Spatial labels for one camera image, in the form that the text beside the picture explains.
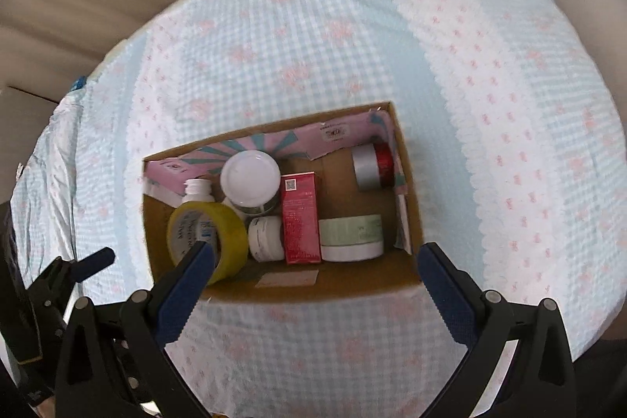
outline gingham pattern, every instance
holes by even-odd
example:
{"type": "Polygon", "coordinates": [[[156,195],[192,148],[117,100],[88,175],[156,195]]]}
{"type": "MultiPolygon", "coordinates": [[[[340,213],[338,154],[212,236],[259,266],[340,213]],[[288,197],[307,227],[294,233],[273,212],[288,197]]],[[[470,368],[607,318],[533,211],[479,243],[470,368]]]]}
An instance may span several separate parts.
{"type": "MultiPolygon", "coordinates": [[[[526,46],[533,41],[534,52],[546,51],[541,76],[538,66],[520,66],[536,108],[559,102],[560,115],[566,115],[530,114],[551,132],[555,152],[568,158],[556,197],[593,204],[588,220],[600,212],[592,227],[582,227],[579,210],[564,210],[564,228],[570,229],[567,286],[578,299],[561,304],[562,312],[590,317],[573,337],[577,352],[612,318],[627,286],[614,278],[602,282],[607,268],[625,264],[616,249],[624,251],[627,243],[622,129],[589,58],[577,61],[581,45],[551,0],[473,2],[510,53],[519,59],[523,53],[525,62],[537,65],[540,57],[529,56],[526,46]],[[523,34],[499,19],[499,3],[522,21],[523,34]],[[544,19],[523,23],[530,13],[544,12],[568,30],[547,31],[544,19]],[[560,45],[576,52],[552,60],[560,45]],[[581,89],[571,91],[580,75],[581,89]],[[582,103],[582,90],[590,105],[582,103]],[[562,145],[593,151],[585,158],[568,156],[562,145]],[[592,162],[603,174],[585,170],[592,162]],[[607,243],[586,244],[604,235],[611,238],[607,243]]],[[[88,280],[85,291],[96,302],[125,299],[151,284],[141,216],[144,156],[258,123],[393,100],[418,183],[424,230],[479,280],[485,250],[475,209],[476,194],[485,190],[473,188],[477,182],[464,162],[468,152],[487,154],[491,148],[478,136],[462,146],[451,123],[459,106],[445,103],[438,85],[447,76],[434,76],[422,41],[408,26],[394,0],[177,3],[131,38],[76,96],[68,96],[75,156],[71,144],[59,143],[63,135],[55,127],[61,125],[54,119],[42,135],[12,201],[23,273],[32,277],[67,248],[52,236],[61,232],[80,256],[104,245],[114,248],[115,265],[88,280]],[[68,149],[65,159],[50,158],[57,146],[68,149]],[[70,198],[48,194],[46,183],[59,170],[55,165],[65,166],[70,198]],[[68,201],[74,202],[73,217],[50,215],[68,201]]],[[[509,270],[515,273],[515,264],[509,270]]],[[[462,355],[422,287],[309,305],[199,304],[168,351],[208,409],[256,418],[418,416],[462,355]]]]}

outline metal screw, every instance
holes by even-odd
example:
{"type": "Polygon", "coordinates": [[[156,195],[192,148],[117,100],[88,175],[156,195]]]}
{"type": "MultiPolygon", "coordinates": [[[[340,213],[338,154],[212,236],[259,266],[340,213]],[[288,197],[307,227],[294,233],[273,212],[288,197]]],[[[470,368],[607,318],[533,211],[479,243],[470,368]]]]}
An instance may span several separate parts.
{"type": "Polygon", "coordinates": [[[146,301],[148,298],[148,292],[143,289],[139,289],[130,295],[130,298],[134,303],[141,303],[142,301],[146,301]]]}
{"type": "Polygon", "coordinates": [[[78,309],[78,310],[82,310],[87,305],[89,305],[89,299],[87,299],[85,296],[83,296],[83,297],[78,298],[76,300],[76,303],[74,304],[74,307],[76,307],[76,309],[78,309]]]}
{"type": "Polygon", "coordinates": [[[557,303],[551,298],[543,299],[542,304],[544,305],[546,310],[557,310],[557,303]]]}
{"type": "Polygon", "coordinates": [[[501,295],[496,291],[486,291],[485,299],[487,299],[491,303],[498,303],[499,301],[501,301],[501,295]]]}

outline red box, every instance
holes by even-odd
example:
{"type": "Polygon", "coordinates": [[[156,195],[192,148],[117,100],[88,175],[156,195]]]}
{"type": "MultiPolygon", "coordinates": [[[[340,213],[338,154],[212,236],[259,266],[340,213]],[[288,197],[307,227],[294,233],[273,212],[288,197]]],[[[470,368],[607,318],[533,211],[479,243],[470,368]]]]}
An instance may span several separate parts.
{"type": "Polygon", "coordinates": [[[288,264],[322,262],[315,172],[281,176],[283,247],[288,264]]]}

